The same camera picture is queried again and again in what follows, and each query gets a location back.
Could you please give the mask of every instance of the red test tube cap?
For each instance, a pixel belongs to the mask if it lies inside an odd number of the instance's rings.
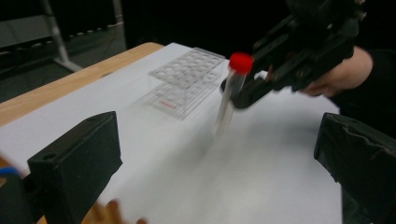
[[[246,76],[253,66],[253,57],[244,52],[235,52],[230,57],[229,66],[236,74]]]

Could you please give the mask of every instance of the human hand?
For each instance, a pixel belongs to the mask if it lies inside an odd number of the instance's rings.
[[[373,59],[370,54],[364,49],[355,47],[351,58],[344,59],[328,73],[299,91],[310,96],[333,97],[341,91],[359,87],[372,69]]]

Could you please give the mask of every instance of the black sleeve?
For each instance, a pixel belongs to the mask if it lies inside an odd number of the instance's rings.
[[[374,66],[356,89],[330,98],[340,114],[396,138],[396,50],[369,50]]]

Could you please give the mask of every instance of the wooden table edge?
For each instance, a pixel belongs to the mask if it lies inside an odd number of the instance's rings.
[[[163,45],[157,43],[144,43],[133,49],[125,50],[123,53],[109,59],[86,67],[76,73],[5,101],[0,104],[0,127],[161,48],[163,48]]]

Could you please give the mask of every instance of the white table surface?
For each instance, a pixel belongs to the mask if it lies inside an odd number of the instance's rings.
[[[148,72],[189,50],[170,44],[1,127],[2,156],[29,173],[26,161],[37,151],[114,110],[123,165],[99,201],[119,200],[130,222],[342,223],[340,186],[314,159],[322,115],[336,107],[289,89],[271,92],[235,111],[228,132],[214,141],[219,90],[183,120],[139,101],[155,87]]]

